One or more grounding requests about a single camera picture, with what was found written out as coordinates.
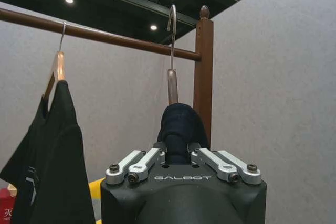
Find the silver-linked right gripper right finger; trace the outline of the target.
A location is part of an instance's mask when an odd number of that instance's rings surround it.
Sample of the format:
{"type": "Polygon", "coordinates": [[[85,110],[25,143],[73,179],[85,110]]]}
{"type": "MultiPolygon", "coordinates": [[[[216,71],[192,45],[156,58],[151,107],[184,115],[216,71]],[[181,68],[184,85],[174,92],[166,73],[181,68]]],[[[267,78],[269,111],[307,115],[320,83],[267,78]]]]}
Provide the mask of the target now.
{"type": "Polygon", "coordinates": [[[231,153],[202,148],[199,143],[187,146],[194,164],[207,165],[215,171],[220,180],[235,183],[240,179],[247,184],[260,184],[261,171],[255,164],[247,164],[231,153]]]}

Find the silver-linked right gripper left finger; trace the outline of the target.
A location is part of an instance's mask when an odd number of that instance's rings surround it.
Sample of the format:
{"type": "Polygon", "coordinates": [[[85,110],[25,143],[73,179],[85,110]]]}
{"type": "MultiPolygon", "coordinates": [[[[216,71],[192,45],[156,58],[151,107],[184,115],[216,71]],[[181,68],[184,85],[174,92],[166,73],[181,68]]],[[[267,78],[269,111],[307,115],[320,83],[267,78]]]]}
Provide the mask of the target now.
{"type": "Polygon", "coordinates": [[[106,170],[107,184],[120,184],[125,178],[130,184],[146,180],[153,165],[165,164],[167,147],[156,142],[149,151],[133,150],[118,163],[111,164],[106,170]]]}

